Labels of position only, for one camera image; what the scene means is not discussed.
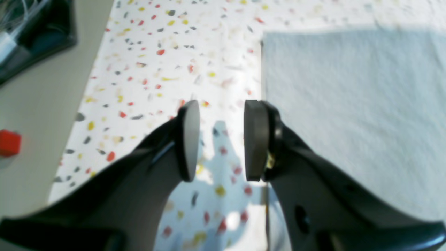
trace red block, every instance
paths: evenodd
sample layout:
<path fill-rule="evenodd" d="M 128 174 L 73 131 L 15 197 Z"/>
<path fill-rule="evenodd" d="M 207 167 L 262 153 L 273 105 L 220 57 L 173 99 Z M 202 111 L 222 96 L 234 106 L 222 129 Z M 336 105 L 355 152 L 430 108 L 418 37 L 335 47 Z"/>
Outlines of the red block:
<path fill-rule="evenodd" d="M 20 152 L 22 137 L 8 130 L 0 130 L 0 156 L 10 157 Z"/>

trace gray speckle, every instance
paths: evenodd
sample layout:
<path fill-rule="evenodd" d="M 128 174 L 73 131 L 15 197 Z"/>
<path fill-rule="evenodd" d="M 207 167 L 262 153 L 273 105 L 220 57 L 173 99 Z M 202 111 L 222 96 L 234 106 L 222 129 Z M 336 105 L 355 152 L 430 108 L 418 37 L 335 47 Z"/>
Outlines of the gray speckle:
<path fill-rule="evenodd" d="M 103 151 L 103 150 L 101 150 L 101 149 L 96 149 L 98 152 L 99 152 L 99 154 L 101 154 L 101 155 L 105 155 L 106 154 L 106 152 L 105 151 Z"/>
<path fill-rule="evenodd" d="M 85 116 L 82 113 L 78 113 L 78 115 L 76 115 L 76 121 L 84 121 L 85 120 Z"/>
<path fill-rule="evenodd" d="M 194 81 L 194 84 L 200 84 L 200 78 L 201 78 L 201 75 L 198 75 Z"/>
<path fill-rule="evenodd" d="M 87 138 L 84 140 L 84 144 L 88 144 L 90 140 L 91 140 L 90 136 L 87 136 Z"/>
<path fill-rule="evenodd" d="M 144 117 L 144 115 L 140 114 L 138 116 L 134 116 L 131 119 L 137 120 L 137 119 L 141 119 L 142 117 Z"/>
<path fill-rule="evenodd" d="M 373 11 L 373 5 L 372 4 L 364 4 L 364 10 L 367 12 Z"/>

